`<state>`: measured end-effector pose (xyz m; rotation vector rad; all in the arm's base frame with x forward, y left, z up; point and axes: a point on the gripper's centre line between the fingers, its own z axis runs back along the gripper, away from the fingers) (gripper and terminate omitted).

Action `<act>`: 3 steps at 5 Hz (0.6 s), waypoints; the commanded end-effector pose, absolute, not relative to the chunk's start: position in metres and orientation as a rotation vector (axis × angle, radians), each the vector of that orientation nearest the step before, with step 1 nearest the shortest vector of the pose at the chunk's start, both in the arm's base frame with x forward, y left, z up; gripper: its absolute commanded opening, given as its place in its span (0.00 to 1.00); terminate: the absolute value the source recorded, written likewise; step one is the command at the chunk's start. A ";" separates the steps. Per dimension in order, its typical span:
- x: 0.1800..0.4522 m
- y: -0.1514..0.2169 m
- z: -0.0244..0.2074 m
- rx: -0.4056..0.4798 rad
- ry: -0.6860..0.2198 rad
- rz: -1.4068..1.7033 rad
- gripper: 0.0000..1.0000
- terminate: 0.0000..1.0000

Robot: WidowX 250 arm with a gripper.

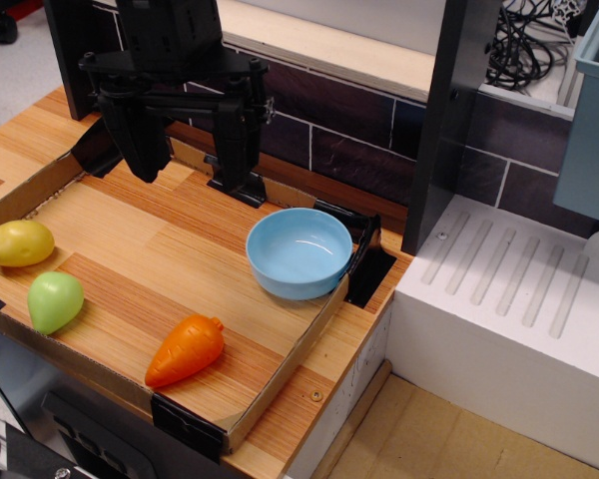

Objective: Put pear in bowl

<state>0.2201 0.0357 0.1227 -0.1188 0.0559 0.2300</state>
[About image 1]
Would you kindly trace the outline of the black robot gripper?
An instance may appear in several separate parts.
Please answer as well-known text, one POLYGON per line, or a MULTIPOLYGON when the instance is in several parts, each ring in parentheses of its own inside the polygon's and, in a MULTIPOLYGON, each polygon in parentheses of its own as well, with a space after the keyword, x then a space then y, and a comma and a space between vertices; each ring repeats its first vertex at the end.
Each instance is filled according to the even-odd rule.
POLYGON ((260 126, 274 115, 264 85, 267 62, 224 46, 214 1, 119 1, 116 7, 125 49, 88 53, 79 67, 131 172, 152 183, 171 160, 160 117, 207 117, 214 120, 222 189, 242 188, 259 158, 260 126))

